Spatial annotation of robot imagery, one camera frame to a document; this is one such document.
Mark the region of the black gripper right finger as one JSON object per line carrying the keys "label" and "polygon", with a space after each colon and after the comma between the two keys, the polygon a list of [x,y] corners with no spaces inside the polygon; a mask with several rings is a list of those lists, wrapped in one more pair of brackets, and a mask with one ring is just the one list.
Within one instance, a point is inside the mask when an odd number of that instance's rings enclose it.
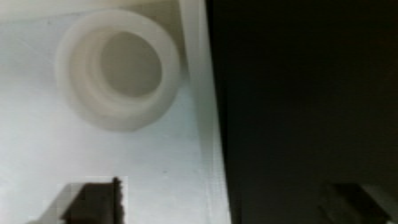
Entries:
{"label": "black gripper right finger", "polygon": [[361,183],[320,189],[318,224],[398,224],[398,190]]}

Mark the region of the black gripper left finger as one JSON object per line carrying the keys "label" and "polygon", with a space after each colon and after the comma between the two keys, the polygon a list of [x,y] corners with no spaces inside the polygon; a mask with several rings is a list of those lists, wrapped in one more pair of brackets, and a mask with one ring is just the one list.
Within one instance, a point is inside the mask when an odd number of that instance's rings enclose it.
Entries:
{"label": "black gripper left finger", "polygon": [[126,224],[123,180],[69,183],[36,220],[27,224]]}

